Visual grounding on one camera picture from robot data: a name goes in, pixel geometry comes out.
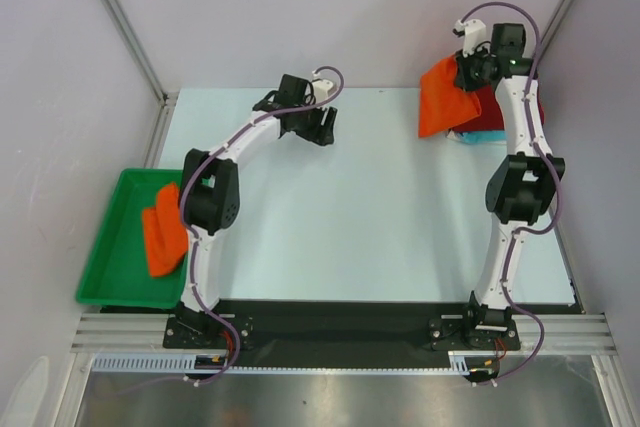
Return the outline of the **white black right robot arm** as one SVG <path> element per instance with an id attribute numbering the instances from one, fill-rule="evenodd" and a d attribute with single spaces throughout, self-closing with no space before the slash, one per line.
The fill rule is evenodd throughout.
<path id="1" fill-rule="evenodd" d="M 477 19 L 459 20 L 463 46 L 455 55 L 455 85 L 466 93 L 492 89 L 506 135 L 507 154 L 490 178 L 485 206 L 491 236 L 480 280 L 472 290 L 459 327 L 464 345 L 475 350 L 517 348 L 512 289 L 527 235 L 559 199 L 565 161 L 553 154 L 543 131 L 538 103 L 537 63 L 525 55 L 523 25 L 492 29 Z"/>

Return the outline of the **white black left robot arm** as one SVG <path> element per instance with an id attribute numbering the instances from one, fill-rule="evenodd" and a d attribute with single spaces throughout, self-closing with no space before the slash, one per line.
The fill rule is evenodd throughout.
<path id="1" fill-rule="evenodd" d="M 163 346 L 209 349 L 231 329 L 215 308 L 220 301 L 220 257 L 240 206 L 240 173 L 269 144 L 288 133 L 324 147 L 334 142 L 337 109 L 330 103 L 344 87 L 316 69 L 310 80 L 285 74 L 276 90 L 252 108 L 248 120 L 219 146 L 193 149 L 184 159 L 179 194 L 188 252 L 183 293 L 166 327 Z"/>

